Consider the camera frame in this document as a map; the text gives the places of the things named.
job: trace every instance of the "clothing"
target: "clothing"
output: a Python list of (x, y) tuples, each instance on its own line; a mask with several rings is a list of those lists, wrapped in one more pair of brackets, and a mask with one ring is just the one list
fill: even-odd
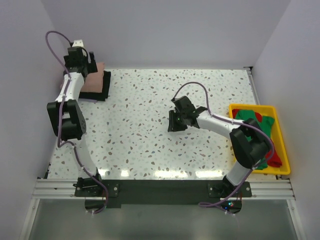
[[(237, 115), (237, 113), (239, 112), (239, 110), (240, 110), (240, 109), (233, 109), (233, 110), (232, 110), (232, 118), (233, 118), (233, 119), (236, 118), (236, 115)], [(256, 119), (258, 120), (258, 122), (261, 123), (261, 122), (262, 122), (262, 116), (261, 116), (261, 114), (258, 113), (258, 112), (255, 112), (254, 114), (255, 114), (255, 117), (256, 117)]]
[(103, 77), (105, 64), (103, 62), (96, 63), (97, 72), (89, 73), (85, 78), (85, 82), (80, 92), (83, 93), (101, 93), (103, 87)]
[[(275, 122), (275, 119), (273, 117), (270, 116), (261, 116), (259, 113), (254, 112), (252, 110), (239, 110), (239, 109), (234, 109), (232, 111), (232, 115), (236, 114), (236, 116), (234, 117), (235, 119), (238, 120), (247, 120), (247, 119), (254, 119), (257, 121), (257, 123), (259, 124), (261, 130), (268, 136), (271, 136), (271, 130), (272, 130), (272, 126)], [(269, 151), (266, 154), (266, 158), (268, 158), (271, 154), (271, 151)], [(265, 169), (269, 166), (271, 167), (275, 167), (275, 168), (280, 168), (282, 166), (282, 162), (280, 157), (278, 156), (277, 152), (274, 151), (274, 154), (272, 156), (271, 159), (269, 159), (266, 163), (261, 164), (257, 169), (258, 170), (262, 170)]]
[(79, 99), (105, 101), (108, 98), (111, 73), (104, 71), (105, 64), (103, 62), (98, 62), (96, 68), (97, 72), (86, 76), (80, 90)]

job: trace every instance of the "red cloth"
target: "red cloth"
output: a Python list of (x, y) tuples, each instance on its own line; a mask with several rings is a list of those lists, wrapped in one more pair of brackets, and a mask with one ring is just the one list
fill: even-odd
[[(271, 167), (275, 167), (275, 168), (280, 168), (282, 166), (282, 161), (280, 159), (280, 157), (277, 154), (276, 148), (275, 148), (275, 144), (272, 142), (273, 147), (274, 147), (274, 154), (272, 156), (272, 158), (270, 158), (266, 163), (271, 166)], [(271, 154), (271, 151), (269, 151), (265, 157), (268, 158)]]
[[(240, 109), (233, 109), (232, 110), (232, 117), (233, 118), (236, 118), (236, 115), (237, 113), (239, 112)], [(262, 116), (260, 113), (258, 112), (254, 112), (255, 114), (255, 117), (256, 119), (261, 123), (262, 122)], [(276, 148), (275, 148), (275, 144), (272, 142), (273, 144), (273, 147), (274, 147), (274, 154), (272, 156), (272, 158), (270, 158), (268, 161), (267, 161), (267, 164), (270, 166), (270, 167), (275, 167), (275, 168), (280, 168), (282, 166), (282, 161), (280, 159), (280, 157), (278, 156), (277, 152), (276, 152)], [(265, 157), (268, 158), (271, 154), (271, 151), (269, 151)]]
[[(235, 119), (237, 113), (239, 112), (240, 109), (233, 109), (232, 110), (232, 118)], [(254, 112), (256, 119), (261, 123), (262, 122), (262, 116), (258, 112)]]

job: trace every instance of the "glass panel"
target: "glass panel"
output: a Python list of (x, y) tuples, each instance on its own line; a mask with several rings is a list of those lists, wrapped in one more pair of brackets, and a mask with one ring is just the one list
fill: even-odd
[(195, 205), (123, 205), (91, 216), (84, 200), (41, 200), (31, 240), (296, 240), (285, 200), (244, 200), (236, 217)]

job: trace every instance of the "green cloth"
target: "green cloth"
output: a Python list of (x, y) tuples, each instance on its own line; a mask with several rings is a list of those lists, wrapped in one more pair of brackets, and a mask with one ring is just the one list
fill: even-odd
[[(275, 122), (275, 119), (271, 116), (262, 116), (262, 122), (259, 122), (256, 118), (256, 114), (252, 110), (239, 110), (238, 113), (235, 116), (235, 119), (238, 120), (248, 120), (248, 119), (254, 119), (260, 126), (261, 130), (270, 138), (271, 136), (271, 129), (272, 125)], [(262, 170), (268, 167), (268, 164), (265, 162), (261, 164), (259, 167), (256, 169)]]

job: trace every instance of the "brown towel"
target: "brown towel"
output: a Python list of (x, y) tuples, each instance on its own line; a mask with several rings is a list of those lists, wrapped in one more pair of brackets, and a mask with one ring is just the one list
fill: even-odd
[(98, 69), (97, 72), (90, 73), (86, 76), (84, 85), (81, 88), (82, 93), (101, 93), (102, 88), (104, 85), (104, 69), (105, 63), (104, 62), (97, 62), (96, 68)]

